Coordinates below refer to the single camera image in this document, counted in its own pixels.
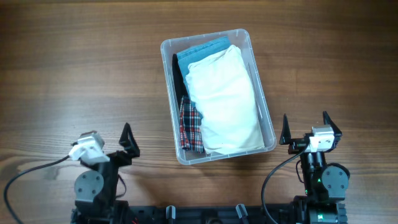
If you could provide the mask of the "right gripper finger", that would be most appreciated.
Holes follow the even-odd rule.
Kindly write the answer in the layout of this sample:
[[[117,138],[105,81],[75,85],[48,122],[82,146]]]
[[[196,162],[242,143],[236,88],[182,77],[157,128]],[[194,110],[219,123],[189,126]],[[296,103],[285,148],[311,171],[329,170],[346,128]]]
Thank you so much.
[[[290,126],[289,126],[288,118],[287,118],[287,115],[284,114],[282,132],[281,132],[281,135],[280,135],[279,144],[280,145],[290,144],[291,139],[292,139],[292,137],[291,137],[291,132],[290,132]]]
[[[342,132],[341,130],[338,128],[338,126],[332,121],[332,119],[330,118],[330,116],[328,115],[327,111],[323,111],[323,123],[325,125],[330,125],[333,132],[334,132],[334,137],[335,140],[340,140],[342,137]]]

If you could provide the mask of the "cream cloth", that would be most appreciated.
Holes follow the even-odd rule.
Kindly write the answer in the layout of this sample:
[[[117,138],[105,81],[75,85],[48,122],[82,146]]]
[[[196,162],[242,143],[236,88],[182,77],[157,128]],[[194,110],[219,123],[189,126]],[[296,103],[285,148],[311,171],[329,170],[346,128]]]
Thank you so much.
[[[190,63],[189,97],[201,114],[205,152],[231,154],[264,147],[252,81],[235,45]]]

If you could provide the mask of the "plaid cloth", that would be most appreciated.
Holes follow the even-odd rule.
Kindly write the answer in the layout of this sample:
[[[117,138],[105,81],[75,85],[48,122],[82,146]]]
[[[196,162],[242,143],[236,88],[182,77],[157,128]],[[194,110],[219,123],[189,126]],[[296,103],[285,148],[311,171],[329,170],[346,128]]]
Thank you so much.
[[[201,154],[205,152],[200,125],[200,114],[189,97],[184,95],[180,105],[180,144],[183,150]]]

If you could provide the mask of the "black cloth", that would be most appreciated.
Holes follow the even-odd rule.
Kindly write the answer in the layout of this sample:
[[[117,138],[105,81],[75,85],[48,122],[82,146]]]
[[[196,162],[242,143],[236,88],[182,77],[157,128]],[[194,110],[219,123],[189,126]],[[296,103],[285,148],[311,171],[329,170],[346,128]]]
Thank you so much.
[[[172,56],[172,73],[174,78],[175,94],[177,97],[178,104],[181,103],[183,96],[188,95],[187,89],[183,82],[182,73],[178,64],[177,54]]]

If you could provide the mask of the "blue denim jeans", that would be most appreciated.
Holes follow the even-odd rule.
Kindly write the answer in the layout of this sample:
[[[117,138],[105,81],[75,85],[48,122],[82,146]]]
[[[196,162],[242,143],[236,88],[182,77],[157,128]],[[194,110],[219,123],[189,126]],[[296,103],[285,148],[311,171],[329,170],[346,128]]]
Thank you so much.
[[[183,82],[184,78],[188,75],[188,65],[193,62],[198,62],[209,55],[218,53],[222,50],[226,50],[231,45],[230,40],[227,36],[220,37],[218,39],[211,40],[209,42],[205,42],[204,44],[196,45],[185,49],[181,52],[176,53],[178,58],[178,64],[180,67],[180,71],[182,73]]]

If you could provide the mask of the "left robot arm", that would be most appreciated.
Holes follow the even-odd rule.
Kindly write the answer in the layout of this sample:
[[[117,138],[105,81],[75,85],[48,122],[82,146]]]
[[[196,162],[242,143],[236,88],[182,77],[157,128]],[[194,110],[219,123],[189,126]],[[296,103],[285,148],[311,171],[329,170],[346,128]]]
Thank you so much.
[[[120,167],[132,164],[139,151],[116,151],[108,154],[108,162],[81,165],[89,168],[75,181],[75,206],[72,223],[137,223],[135,214],[125,200],[116,193]]]

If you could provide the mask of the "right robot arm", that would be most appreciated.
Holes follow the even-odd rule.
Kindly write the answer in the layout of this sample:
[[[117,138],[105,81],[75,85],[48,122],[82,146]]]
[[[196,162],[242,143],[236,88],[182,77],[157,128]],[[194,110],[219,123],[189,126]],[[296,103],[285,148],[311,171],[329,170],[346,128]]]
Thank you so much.
[[[334,150],[343,133],[323,112],[323,125],[315,126],[302,138],[293,138],[288,119],[283,118],[279,143],[287,145],[290,158],[273,168],[261,187],[261,205],[247,207],[166,208],[129,207],[121,223],[347,223],[343,200],[349,186],[350,172],[341,164],[327,163],[325,154]],[[271,177],[286,164],[295,161],[298,179],[305,187],[290,203],[266,203],[266,186]]]

